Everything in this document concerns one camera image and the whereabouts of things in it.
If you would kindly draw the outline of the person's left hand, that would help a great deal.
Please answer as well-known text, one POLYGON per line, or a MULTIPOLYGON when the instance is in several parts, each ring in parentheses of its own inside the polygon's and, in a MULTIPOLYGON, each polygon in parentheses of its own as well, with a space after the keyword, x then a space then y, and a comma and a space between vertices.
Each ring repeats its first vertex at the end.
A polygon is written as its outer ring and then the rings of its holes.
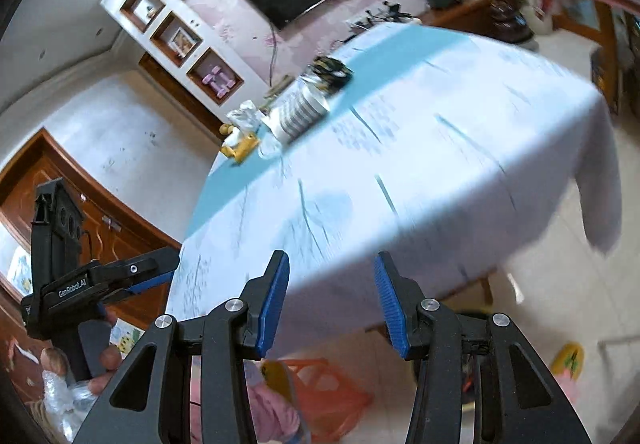
POLYGON ((100 395, 104 391, 107 384, 122 364, 122 354, 120 354, 119 349, 117 349, 116 346, 113 346, 113 344, 110 343, 101 352, 99 360, 101 366, 105 369, 105 372, 103 375, 94 377, 88 382, 88 390, 93 395, 100 395))

